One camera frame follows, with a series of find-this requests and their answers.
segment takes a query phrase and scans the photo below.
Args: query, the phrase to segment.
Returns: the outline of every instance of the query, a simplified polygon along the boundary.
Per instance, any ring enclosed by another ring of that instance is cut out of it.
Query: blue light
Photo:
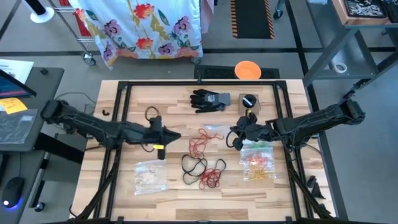
[[[22,204],[22,197],[19,199],[18,203],[11,208],[5,208],[7,211],[17,210]]]

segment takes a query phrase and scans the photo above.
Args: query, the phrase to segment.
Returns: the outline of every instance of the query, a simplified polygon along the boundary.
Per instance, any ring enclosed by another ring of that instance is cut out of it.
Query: black floor mat
[[[195,79],[235,79],[235,67],[229,66],[212,66],[212,65],[196,65],[193,77]],[[260,79],[278,79],[279,69],[277,68],[261,68]]]
[[[238,39],[273,39],[268,0],[231,0],[232,33]]]

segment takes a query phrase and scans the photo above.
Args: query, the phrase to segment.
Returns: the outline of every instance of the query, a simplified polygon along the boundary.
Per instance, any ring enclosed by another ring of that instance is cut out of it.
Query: yellow sticky note
[[[164,146],[162,146],[162,145],[154,145],[154,149],[164,149]]]
[[[7,114],[27,110],[25,104],[17,98],[0,99],[0,105],[4,108]]]

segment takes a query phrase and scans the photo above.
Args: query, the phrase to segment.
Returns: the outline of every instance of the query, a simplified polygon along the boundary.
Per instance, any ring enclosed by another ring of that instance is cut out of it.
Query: orange disc
[[[251,61],[242,61],[235,66],[235,75],[242,80],[255,80],[261,77],[260,67]]]

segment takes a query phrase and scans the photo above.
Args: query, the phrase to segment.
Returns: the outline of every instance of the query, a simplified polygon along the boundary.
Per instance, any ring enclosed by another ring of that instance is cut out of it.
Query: monitor
[[[36,92],[0,69],[0,99],[36,96]]]

